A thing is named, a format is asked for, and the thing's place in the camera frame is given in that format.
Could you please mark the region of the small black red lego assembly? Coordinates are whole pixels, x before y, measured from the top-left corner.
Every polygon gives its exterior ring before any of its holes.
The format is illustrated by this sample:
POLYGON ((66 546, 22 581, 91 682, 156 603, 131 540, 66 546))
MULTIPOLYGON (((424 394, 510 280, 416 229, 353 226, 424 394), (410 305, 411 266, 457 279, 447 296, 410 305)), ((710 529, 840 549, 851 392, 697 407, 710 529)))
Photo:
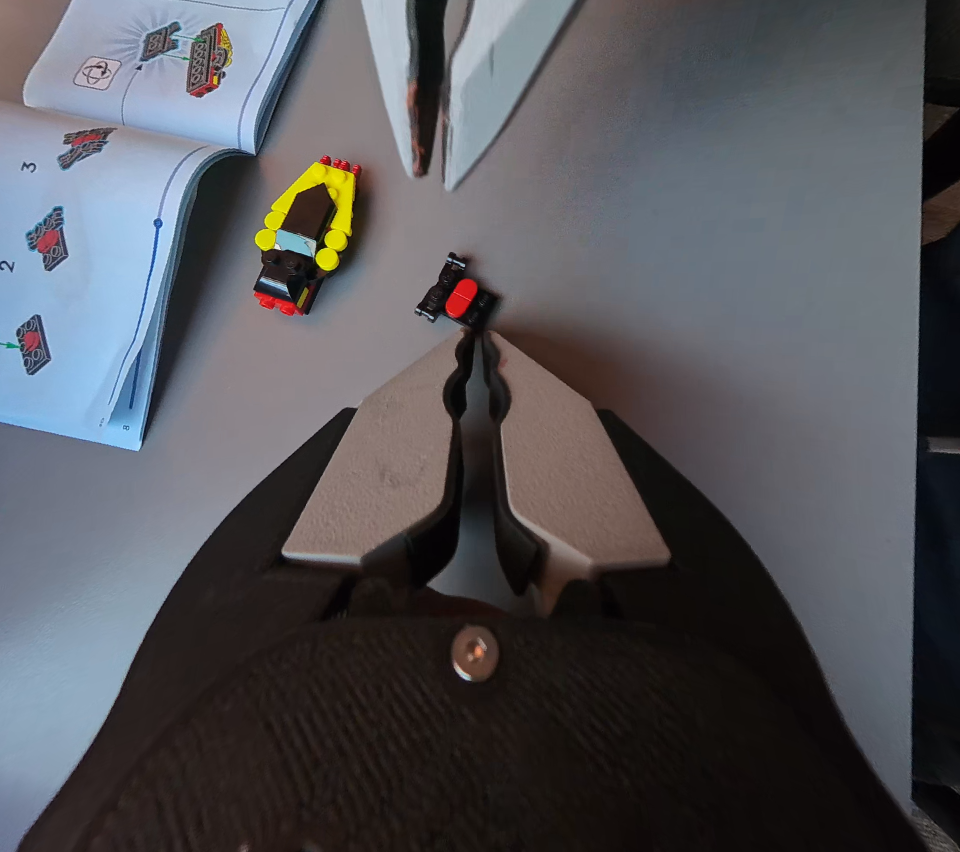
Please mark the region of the small black red lego assembly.
POLYGON ((501 296, 469 274, 470 260, 450 253, 414 309, 418 317, 434 323, 445 317, 475 333, 483 332, 498 309, 501 296))

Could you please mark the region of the person's dark trousers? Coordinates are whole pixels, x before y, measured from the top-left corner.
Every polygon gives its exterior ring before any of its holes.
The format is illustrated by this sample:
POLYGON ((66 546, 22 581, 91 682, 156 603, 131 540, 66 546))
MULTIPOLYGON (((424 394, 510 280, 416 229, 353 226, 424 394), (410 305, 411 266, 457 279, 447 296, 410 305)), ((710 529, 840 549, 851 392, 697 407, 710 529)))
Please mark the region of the person's dark trousers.
POLYGON ((959 233, 921 249, 914 775, 959 785, 959 233))

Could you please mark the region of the open instruction booklet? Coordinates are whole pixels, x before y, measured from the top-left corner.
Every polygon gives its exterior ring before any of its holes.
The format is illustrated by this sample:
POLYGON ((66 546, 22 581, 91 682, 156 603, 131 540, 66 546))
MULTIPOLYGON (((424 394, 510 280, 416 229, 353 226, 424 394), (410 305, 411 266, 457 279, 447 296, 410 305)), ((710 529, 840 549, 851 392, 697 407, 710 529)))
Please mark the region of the open instruction booklet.
POLYGON ((1 421, 138 450, 205 171, 256 155, 319 0, 71 0, 1 114, 1 421))

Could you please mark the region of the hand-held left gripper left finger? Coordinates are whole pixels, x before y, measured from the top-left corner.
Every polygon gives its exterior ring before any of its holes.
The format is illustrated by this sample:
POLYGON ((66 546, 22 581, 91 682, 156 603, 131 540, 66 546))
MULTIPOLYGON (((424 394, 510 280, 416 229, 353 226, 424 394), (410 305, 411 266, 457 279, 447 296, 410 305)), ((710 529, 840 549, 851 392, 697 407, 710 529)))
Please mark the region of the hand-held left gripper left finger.
POLYGON ((450 563, 473 362, 474 336, 460 330, 361 402, 283 558, 408 586, 426 585, 450 563))

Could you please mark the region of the yellow black lego model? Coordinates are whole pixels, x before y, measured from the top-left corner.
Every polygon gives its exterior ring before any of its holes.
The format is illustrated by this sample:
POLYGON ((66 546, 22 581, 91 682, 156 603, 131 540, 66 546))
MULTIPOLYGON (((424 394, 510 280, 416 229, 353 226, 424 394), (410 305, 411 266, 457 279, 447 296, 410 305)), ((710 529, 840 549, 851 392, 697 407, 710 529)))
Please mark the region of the yellow black lego model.
POLYGON ((353 234, 362 166, 323 155, 270 206, 254 241, 261 269, 254 297, 266 310, 307 316, 353 234))

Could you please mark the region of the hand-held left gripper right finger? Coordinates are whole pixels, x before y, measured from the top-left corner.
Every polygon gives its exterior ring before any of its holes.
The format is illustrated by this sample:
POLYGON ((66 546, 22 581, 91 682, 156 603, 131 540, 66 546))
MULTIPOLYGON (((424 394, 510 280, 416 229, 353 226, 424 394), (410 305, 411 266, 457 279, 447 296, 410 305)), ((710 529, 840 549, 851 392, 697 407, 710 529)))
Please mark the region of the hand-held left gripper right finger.
POLYGON ((496 332, 482 338, 497 555, 549 615, 570 582, 666 568, 671 552, 592 403, 496 332))

